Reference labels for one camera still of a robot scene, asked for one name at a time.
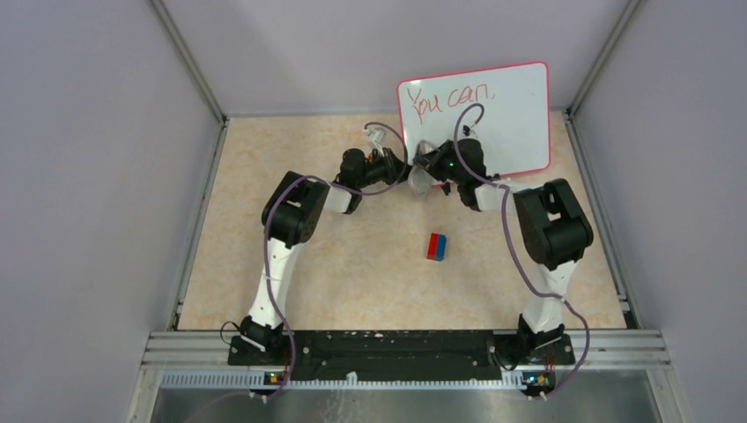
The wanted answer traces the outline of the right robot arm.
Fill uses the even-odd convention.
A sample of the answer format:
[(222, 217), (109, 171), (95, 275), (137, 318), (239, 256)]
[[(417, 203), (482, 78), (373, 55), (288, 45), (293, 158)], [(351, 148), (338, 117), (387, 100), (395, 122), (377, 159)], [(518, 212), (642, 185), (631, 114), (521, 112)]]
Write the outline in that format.
[(518, 320), (514, 354), (539, 363), (565, 334), (563, 312), (570, 278), (594, 240), (592, 226), (570, 182), (515, 184), (488, 174), (474, 138), (418, 145), (415, 164), (436, 182), (452, 182), (462, 203), (476, 212), (498, 211), (509, 255), (531, 293)]

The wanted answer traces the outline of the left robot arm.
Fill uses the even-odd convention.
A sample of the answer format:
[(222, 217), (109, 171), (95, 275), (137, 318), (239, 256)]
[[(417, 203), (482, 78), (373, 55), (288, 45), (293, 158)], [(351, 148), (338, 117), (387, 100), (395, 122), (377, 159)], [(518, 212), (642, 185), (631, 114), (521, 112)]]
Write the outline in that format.
[(277, 361), (290, 337), (285, 305), (294, 268), (304, 245), (314, 234), (324, 211), (351, 214), (357, 210), (365, 188), (384, 183), (391, 189), (403, 182), (411, 166), (389, 148), (366, 154), (352, 148), (342, 155), (332, 181), (285, 174), (265, 205), (263, 271), (254, 302), (232, 337), (231, 360), (249, 352), (262, 364)]

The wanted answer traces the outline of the pink framed whiteboard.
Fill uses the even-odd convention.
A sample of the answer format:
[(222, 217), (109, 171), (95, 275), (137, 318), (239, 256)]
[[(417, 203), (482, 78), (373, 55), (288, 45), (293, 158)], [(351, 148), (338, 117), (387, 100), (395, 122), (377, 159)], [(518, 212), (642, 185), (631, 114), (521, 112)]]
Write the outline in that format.
[(401, 81), (401, 132), (410, 157), (418, 144), (464, 137), (482, 145), (488, 174), (515, 175), (551, 164), (549, 68), (543, 61)]

